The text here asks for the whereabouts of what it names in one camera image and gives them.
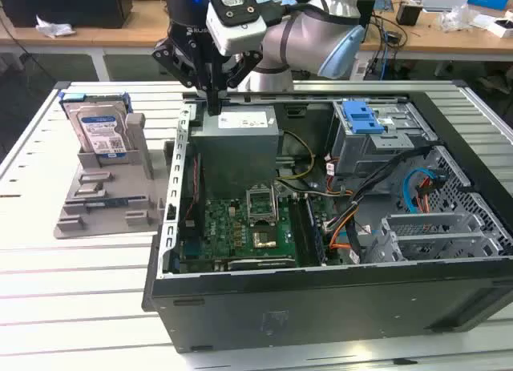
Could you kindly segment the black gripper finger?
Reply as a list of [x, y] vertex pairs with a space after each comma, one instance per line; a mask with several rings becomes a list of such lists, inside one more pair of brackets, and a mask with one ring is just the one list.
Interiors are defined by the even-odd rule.
[[216, 91], [212, 85], [212, 72], [204, 58], [206, 47], [196, 34], [185, 38], [171, 35], [153, 50], [152, 57], [185, 87], [195, 87], [206, 100], [210, 115], [216, 113]]
[[262, 60], [262, 52], [258, 50], [245, 51], [236, 60], [235, 65], [226, 71], [224, 65], [228, 64], [231, 56], [222, 56], [215, 52], [215, 114], [219, 115], [222, 109], [222, 100], [228, 88], [236, 88], [242, 80]]

